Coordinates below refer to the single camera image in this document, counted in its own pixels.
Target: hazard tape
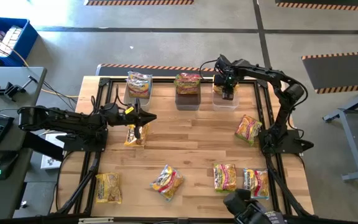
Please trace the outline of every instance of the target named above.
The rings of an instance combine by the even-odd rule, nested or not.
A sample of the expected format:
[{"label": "hazard tape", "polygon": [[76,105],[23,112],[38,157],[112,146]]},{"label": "hazard tape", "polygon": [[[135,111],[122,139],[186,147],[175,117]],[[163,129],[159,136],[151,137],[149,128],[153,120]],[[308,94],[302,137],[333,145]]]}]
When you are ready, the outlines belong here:
[{"label": "hazard tape", "polygon": [[86,6],[155,6],[155,5],[189,5],[194,0],[111,0],[111,1],[92,1],[86,0]]},{"label": "hazard tape", "polygon": [[320,88],[320,89],[315,90],[315,92],[317,94],[342,93],[342,92],[348,92],[348,91],[358,91],[358,85]]},{"label": "hazard tape", "polygon": [[[109,64],[103,63],[100,67],[112,67],[112,68],[144,68],[144,69],[162,69],[162,70],[186,70],[186,71],[198,71],[199,68],[193,67],[176,67],[176,66],[153,66],[153,65],[121,65],[121,64]],[[204,72],[213,72],[213,68],[204,68]]]},{"label": "hazard tape", "polygon": [[343,5],[332,5],[332,4],[279,2],[276,3],[276,5],[278,7],[296,7],[296,8],[303,8],[303,9],[337,9],[337,10],[358,11],[358,6],[343,6]]},{"label": "hazard tape", "polygon": [[302,56],[302,60],[311,59],[311,58],[343,57],[343,56],[353,56],[353,55],[358,55],[358,52],[324,54],[324,55],[306,55],[306,56]]}]

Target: wooden table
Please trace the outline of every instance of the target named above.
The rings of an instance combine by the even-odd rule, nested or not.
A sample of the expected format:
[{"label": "wooden table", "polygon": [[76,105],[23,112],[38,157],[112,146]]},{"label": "wooden table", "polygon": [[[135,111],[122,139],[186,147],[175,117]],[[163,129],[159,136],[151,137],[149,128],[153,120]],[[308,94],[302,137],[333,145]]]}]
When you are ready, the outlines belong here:
[{"label": "wooden table", "polygon": [[[97,94],[99,79],[84,77],[76,112],[89,113],[92,110],[90,98]],[[125,85],[118,85],[119,96],[123,99]],[[250,147],[234,136],[244,114],[258,118],[254,87],[241,85],[239,94],[240,105],[235,111],[213,111],[211,84],[202,84],[200,110],[178,111],[173,84],[154,83],[150,112],[156,114],[157,119],[150,123],[144,148],[124,147],[127,128],[109,127],[108,143],[101,156],[99,173],[120,173],[122,204],[94,203],[92,217],[232,218],[223,204],[226,194],[214,190],[213,163],[235,164],[238,187],[243,186],[243,168],[266,168],[259,144],[256,142]],[[280,105],[275,96],[271,96],[271,101],[276,115]],[[313,213],[300,159],[286,154],[282,157],[289,189],[302,206]],[[83,158],[83,152],[74,152],[62,167],[58,186],[60,207],[78,185]],[[165,164],[173,166],[186,178],[171,202],[166,202],[149,185]],[[277,195],[284,210],[278,187]],[[85,189],[82,207],[86,204],[87,196],[88,189]],[[260,202],[272,209],[271,200]]]}]

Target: blue crate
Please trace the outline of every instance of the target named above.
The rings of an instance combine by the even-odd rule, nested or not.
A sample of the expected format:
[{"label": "blue crate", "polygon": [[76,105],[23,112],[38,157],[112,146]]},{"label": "blue crate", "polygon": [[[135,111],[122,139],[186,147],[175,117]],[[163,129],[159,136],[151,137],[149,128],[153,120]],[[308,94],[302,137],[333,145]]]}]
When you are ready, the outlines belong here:
[{"label": "blue crate", "polygon": [[[12,19],[0,17],[1,31],[7,32],[12,26],[17,26],[23,29],[13,49],[24,59],[26,59],[27,56],[29,56],[35,40],[37,40],[38,33],[31,26],[30,20],[28,19]],[[9,57],[0,57],[0,59],[4,62],[5,66],[21,67],[24,64],[20,57],[17,56],[14,52],[11,52]]]}]

